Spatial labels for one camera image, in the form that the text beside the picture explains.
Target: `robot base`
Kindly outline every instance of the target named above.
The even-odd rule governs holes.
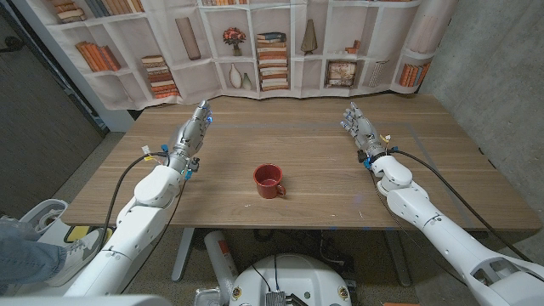
[[[284,292],[286,296],[294,294],[307,305],[351,306],[345,281],[316,259],[300,254],[279,254],[262,259],[253,266],[269,283],[272,292]],[[249,267],[238,276],[229,305],[285,305],[285,302],[265,303],[269,288],[255,269]]]

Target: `concrete wall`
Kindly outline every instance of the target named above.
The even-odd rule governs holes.
[[[419,93],[440,100],[544,221],[544,1],[460,0]]]

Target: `picture frame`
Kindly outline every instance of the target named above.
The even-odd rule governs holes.
[[[356,73],[356,61],[329,60],[326,65],[325,86],[351,88],[354,86]]]

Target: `flower vase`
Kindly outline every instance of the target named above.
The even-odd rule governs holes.
[[[232,50],[234,56],[241,56],[241,49],[238,47],[238,43],[234,44],[234,49]]]
[[[249,76],[247,76],[247,73],[244,73],[244,78],[241,80],[241,86],[244,89],[252,90],[252,82],[249,80]]]
[[[233,88],[241,88],[241,74],[236,69],[234,64],[230,65],[230,74],[229,74],[230,84]]]

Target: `jeans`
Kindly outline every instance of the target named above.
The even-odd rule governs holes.
[[[23,240],[15,228],[0,230],[0,287],[46,281],[59,273],[65,261],[63,247]]]

